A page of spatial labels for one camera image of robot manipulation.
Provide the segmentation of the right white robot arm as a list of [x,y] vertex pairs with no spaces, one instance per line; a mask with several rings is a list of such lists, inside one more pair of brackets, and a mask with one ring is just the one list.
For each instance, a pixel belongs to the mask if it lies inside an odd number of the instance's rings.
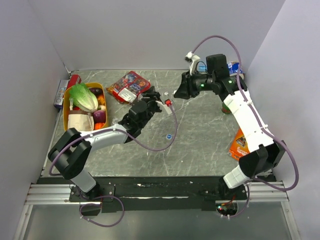
[[189,70],[182,73],[181,84],[173,96],[188,100],[202,91],[212,91],[231,111],[247,143],[248,154],[239,159],[238,165],[219,179],[218,193],[223,199],[230,199],[238,188],[260,173],[278,165],[285,149],[270,137],[268,127],[263,123],[251,101],[249,90],[241,77],[230,76],[224,54],[206,58],[207,73],[200,73],[197,64],[200,57],[188,52],[185,60]]

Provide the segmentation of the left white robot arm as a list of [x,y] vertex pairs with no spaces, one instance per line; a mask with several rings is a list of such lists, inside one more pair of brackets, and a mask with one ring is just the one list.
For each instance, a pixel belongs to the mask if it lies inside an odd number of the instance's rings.
[[162,111],[158,106],[161,102],[160,93],[152,86],[140,95],[117,124],[93,132],[80,132],[74,127],[65,131],[49,151],[48,159],[65,180],[80,189],[86,200],[95,200],[101,191],[99,183],[85,169],[90,153],[137,138],[153,115]]

